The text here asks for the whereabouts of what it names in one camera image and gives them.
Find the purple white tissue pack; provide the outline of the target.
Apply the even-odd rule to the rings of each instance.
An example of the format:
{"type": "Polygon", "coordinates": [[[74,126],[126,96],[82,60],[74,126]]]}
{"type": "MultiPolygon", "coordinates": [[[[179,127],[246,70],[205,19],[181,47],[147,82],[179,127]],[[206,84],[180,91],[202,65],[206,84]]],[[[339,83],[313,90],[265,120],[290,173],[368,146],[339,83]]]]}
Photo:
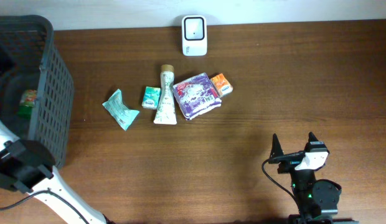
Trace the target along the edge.
{"type": "Polygon", "coordinates": [[[173,85],[172,90],[186,120],[192,120],[222,105],[206,73],[179,82],[173,85]]]}

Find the small orange tissue pack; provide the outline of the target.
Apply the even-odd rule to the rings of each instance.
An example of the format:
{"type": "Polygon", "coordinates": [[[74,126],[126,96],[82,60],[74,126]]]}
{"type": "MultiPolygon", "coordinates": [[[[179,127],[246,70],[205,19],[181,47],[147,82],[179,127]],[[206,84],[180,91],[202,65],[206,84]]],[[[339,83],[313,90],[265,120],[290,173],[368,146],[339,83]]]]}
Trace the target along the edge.
{"type": "Polygon", "coordinates": [[[230,94],[233,92],[233,86],[230,82],[225,78],[223,73],[220,73],[210,79],[213,86],[217,90],[217,93],[220,98],[230,94]]]}

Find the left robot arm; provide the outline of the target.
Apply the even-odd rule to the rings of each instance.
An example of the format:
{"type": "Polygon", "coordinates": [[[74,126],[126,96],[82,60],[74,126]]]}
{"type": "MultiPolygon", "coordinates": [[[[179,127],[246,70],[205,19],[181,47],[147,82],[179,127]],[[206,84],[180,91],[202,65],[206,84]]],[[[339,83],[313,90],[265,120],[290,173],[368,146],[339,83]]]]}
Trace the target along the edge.
{"type": "Polygon", "coordinates": [[[0,207],[9,210],[36,198],[67,223],[111,223],[66,184],[49,150],[38,141],[20,139],[0,120],[0,188],[27,194],[0,207]]]}

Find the teal wet wipe pouch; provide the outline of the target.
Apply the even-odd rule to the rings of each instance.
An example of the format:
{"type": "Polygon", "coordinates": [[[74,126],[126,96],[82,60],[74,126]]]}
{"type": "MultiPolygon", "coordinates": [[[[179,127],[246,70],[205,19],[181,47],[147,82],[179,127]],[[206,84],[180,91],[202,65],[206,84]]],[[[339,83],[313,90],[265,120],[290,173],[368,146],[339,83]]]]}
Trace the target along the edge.
{"type": "Polygon", "coordinates": [[[139,115],[138,110],[131,110],[123,104],[122,91],[120,89],[117,89],[102,105],[124,131],[131,126],[139,115]]]}

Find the white green tube brown cap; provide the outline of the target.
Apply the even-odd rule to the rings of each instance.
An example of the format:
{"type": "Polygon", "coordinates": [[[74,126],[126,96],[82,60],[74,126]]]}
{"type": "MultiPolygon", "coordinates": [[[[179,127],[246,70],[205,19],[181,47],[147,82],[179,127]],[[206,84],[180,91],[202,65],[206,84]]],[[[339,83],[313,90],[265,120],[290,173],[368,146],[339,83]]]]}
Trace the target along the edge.
{"type": "Polygon", "coordinates": [[[154,124],[177,124],[176,110],[174,104],[173,84],[174,84],[174,67],[172,65],[161,66],[161,96],[157,112],[154,118],[154,124]]]}

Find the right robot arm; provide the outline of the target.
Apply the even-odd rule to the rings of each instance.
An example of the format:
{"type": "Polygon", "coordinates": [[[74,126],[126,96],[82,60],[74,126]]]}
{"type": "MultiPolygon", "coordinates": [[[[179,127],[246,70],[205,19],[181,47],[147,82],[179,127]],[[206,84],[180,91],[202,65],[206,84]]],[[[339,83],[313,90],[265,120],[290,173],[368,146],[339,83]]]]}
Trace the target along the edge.
{"type": "Polygon", "coordinates": [[[355,223],[352,219],[333,219],[337,215],[342,187],[327,179],[317,180],[315,172],[326,165],[329,155],[324,142],[310,132],[308,142],[302,151],[285,154],[281,148],[278,136],[273,134],[270,156],[261,166],[265,171],[265,164],[277,164],[279,174],[289,174],[291,190],[287,190],[277,183],[270,175],[264,174],[279,188],[284,190],[294,200],[297,215],[290,215],[288,223],[355,223]]]}

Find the small teal tissue pack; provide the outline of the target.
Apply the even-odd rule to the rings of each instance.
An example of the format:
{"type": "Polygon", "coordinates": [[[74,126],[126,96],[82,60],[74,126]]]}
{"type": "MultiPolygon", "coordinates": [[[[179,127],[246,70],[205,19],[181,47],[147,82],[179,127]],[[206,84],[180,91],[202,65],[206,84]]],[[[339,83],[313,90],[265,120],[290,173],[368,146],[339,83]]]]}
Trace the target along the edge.
{"type": "Polygon", "coordinates": [[[147,86],[144,91],[142,107],[145,109],[156,110],[158,108],[160,96],[160,88],[147,86]]]}

